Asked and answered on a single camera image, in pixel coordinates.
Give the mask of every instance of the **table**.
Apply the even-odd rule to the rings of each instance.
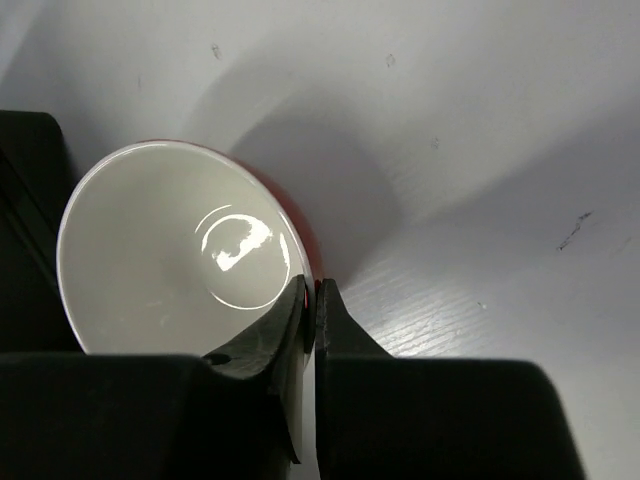
[[[640,467],[640,3],[0,0],[0,106],[78,174],[181,138],[271,175],[396,355],[524,358]],[[314,478],[313,383],[305,404]]]

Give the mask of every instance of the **cup rim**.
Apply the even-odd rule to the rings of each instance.
[[[64,263],[64,255],[62,251],[62,245],[64,243],[64,239],[66,236],[66,225],[69,221],[69,217],[71,216],[74,206],[78,200],[78,198],[85,191],[87,185],[100,173],[101,170],[108,167],[109,165],[121,160],[127,154],[138,150],[138,149],[146,149],[150,147],[177,147],[179,149],[183,149],[186,151],[195,152],[198,154],[203,154],[208,156],[212,160],[218,161],[225,166],[234,170],[235,173],[238,173],[245,180],[248,180],[255,188],[259,190],[259,192],[264,196],[264,198],[275,208],[278,212],[282,220],[284,221],[289,233],[291,234],[291,238],[293,239],[296,251],[298,256],[300,257],[300,261],[302,264],[303,275],[305,279],[305,284],[307,286],[307,296],[308,296],[308,309],[309,314],[315,315],[315,279],[313,275],[313,271],[311,270],[311,263],[309,261],[309,257],[307,251],[304,247],[302,239],[300,238],[300,234],[295,227],[295,224],[289,217],[289,214],[282,206],[282,204],[276,199],[276,197],[271,193],[271,191],[249,170],[244,168],[240,163],[234,161],[232,158],[218,152],[209,147],[205,147],[202,145],[196,145],[187,141],[182,140],[145,140],[142,142],[137,142],[134,144],[130,144],[124,146],[106,157],[102,158],[98,161],[93,167],[84,174],[82,179],[75,186],[71,197],[67,201],[67,205],[65,206],[64,213],[62,215],[62,220],[60,221],[60,226],[58,229],[58,235],[56,240],[56,279],[58,283],[58,291],[60,292],[60,298],[62,299],[62,306],[64,308],[65,314],[67,316],[67,320],[69,325],[71,326],[71,330],[73,331],[76,340],[82,347],[83,352],[92,353],[92,349],[89,348],[82,339],[81,333],[78,331],[76,327],[76,322],[74,321],[73,315],[71,314],[70,307],[68,305],[68,299],[65,293],[65,283],[63,280],[63,263]]]

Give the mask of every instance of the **cup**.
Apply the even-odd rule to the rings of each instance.
[[[266,313],[296,275],[313,310],[323,275],[311,228],[275,182],[169,140],[122,148],[85,175],[56,261],[88,353],[204,355]]]

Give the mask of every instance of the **white rim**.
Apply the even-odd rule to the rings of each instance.
[[[316,294],[315,294],[315,285],[314,285],[315,279],[313,278],[313,272],[311,271],[311,263],[309,262],[307,252],[304,249],[304,245],[302,244],[300,235],[298,234],[298,231],[296,230],[293,222],[287,215],[286,211],[284,210],[280,202],[278,202],[278,200],[273,196],[273,194],[269,191],[269,189],[267,189],[267,187],[265,187],[264,184],[260,180],[258,180],[247,169],[245,169],[238,163],[234,162],[230,158],[216,152],[215,150],[211,150],[209,148],[201,147],[198,145],[193,145],[192,143],[182,142],[179,140],[150,140],[150,141],[140,142],[140,143],[123,147],[111,153],[110,155],[107,155],[98,163],[96,163],[85,174],[85,176],[82,177],[78,185],[76,185],[75,189],[73,190],[73,193],[71,194],[71,197],[69,198],[69,201],[67,202],[67,206],[64,209],[64,214],[62,215],[62,221],[60,222],[60,229],[58,230],[58,240],[56,244],[56,276],[58,279],[58,290],[60,291],[60,296],[62,298],[62,305],[67,315],[67,320],[69,321],[69,325],[73,330],[73,334],[75,335],[76,339],[78,340],[78,343],[82,347],[82,350],[86,353],[91,353],[91,350],[87,347],[87,345],[85,345],[84,341],[82,340],[82,336],[80,332],[76,328],[75,320],[73,319],[73,315],[71,314],[69,305],[67,304],[65,286],[64,286],[64,281],[62,279],[62,265],[63,265],[62,244],[64,242],[66,225],[71,215],[71,212],[73,210],[73,207],[78,197],[83,193],[87,184],[100,172],[100,170],[102,170],[109,164],[121,159],[122,157],[126,156],[128,153],[131,153],[132,151],[135,151],[138,149],[144,149],[148,147],[167,147],[167,146],[177,147],[179,149],[183,149],[186,151],[200,153],[200,154],[206,155],[207,157],[213,160],[223,163],[224,165],[233,169],[235,172],[239,173],[246,180],[251,182],[256,188],[260,190],[260,192],[264,195],[264,197],[267,198],[268,201],[276,208],[280,217],[283,219],[285,225],[287,226],[287,229],[289,230],[291,237],[293,238],[293,241],[296,245],[296,250],[298,252],[298,256],[300,257],[300,260],[302,262],[302,270],[303,270],[305,283],[307,285],[307,291],[309,296],[309,314],[311,315],[311,318],[314,318]]]

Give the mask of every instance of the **white table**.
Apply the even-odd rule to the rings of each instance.
[[[0,0],[0,108],[54,114],[79,173],[167,137],[258,166],[390,352],[539,363],[590,476],[637,478],[639,25],[635,0]]]

